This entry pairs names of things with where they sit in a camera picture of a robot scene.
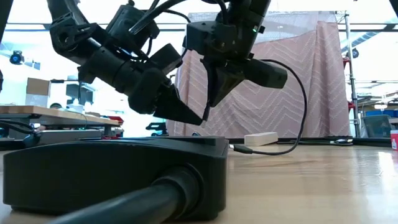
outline pink curtain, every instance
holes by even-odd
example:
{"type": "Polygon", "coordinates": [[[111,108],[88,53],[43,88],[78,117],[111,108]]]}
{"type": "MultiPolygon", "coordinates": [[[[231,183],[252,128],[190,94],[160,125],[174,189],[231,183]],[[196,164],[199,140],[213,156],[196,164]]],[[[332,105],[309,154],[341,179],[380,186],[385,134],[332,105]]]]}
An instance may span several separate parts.
{"type": "MultiPolygon", "coordinates": [[[[295,37],[257,43],[252,52],[258,59],[271,58],[290,66],[304,84],[308,114],[306,137],[347,136],[349,133],[345,76],[338,27],[318,21],[314,30],[295,37]]],[[[189,52],[176,77],[181,99],[198,115],[206,105],[206,70],[200,55],[189,52]]],[[[263,88],[250,81],[237,86],[216,108],[204,126],[167,121],[170,135],[225,136],[278,132],[296,137],[303,115],[303,96],[292,74],[282,90],[263,88]]]]}

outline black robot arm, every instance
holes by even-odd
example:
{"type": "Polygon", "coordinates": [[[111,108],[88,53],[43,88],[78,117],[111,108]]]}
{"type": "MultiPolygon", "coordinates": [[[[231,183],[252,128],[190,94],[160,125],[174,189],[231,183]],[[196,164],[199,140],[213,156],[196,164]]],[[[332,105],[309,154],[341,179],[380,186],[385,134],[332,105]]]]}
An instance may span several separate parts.
{"type": "Polygon", "coordinates": [[[53,19],[53,47],[81,65],[79,81],[92,83],[98,77],[127,95],[130,108],[138,113],[195,125],[207,120],[210,107],[245,79],[261,86],[284,86],[285,70],[254,60],[250,53],[257,33],[264,31],[261,24],[270,0],[234,0],[228,10],[222,0],[206,0],[220,4],[223,10],[215,21],[187,25],[184,46],[204,56],[202,63],[208,72],[208,106],[202,118],[195,114],[166,77],[182,64],[178,52],[171,44],[151,57],[141,50],[160,32],[154,18],[182,1],[168,0],[146,12],[129,1],[103,29],[87,21],[77,0],[47,0],[53,19]]]}

